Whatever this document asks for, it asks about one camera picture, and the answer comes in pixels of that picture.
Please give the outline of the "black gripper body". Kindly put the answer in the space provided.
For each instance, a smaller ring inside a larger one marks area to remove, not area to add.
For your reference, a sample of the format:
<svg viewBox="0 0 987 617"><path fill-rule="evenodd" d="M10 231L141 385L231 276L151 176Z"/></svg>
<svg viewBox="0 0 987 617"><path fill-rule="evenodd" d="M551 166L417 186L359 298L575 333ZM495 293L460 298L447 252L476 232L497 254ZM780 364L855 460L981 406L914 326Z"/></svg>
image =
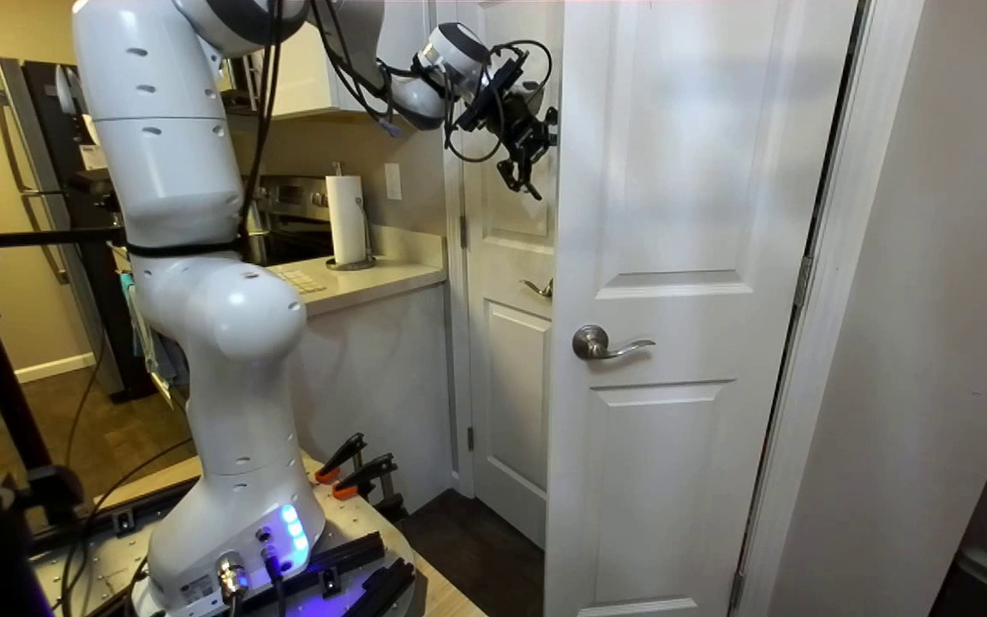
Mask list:
<svg viewBox="0 0 987 617"><path fill-rule="evenodd" d="M535 160L555 146L559 111L543 107L544 87L526 76L526 52L515 52L455 116L460 131L489 131L508 152L500 172L532 172Z"/></svg>

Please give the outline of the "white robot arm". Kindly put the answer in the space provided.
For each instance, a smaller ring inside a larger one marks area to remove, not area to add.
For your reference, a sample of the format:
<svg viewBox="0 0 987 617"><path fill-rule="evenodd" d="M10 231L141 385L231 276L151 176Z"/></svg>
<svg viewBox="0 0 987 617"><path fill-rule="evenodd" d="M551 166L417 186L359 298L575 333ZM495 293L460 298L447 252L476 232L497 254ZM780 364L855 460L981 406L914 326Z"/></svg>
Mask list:
<svg viewBox="0 0 987 617"><path fill-rule="evenodd" d="M384 0L75 0L74 39L125 214L144 321L188 359L200 485L151 531L147 587L162 617L219 617L301 577L326 531L296 440L286 364L304 302L239 256L248 192L219 67L311 28L358 91L423 131L487 131L510 189L551 149L551 116L526 62L535 39L487 45L460 21L412 62L379 56Z"/></svg>

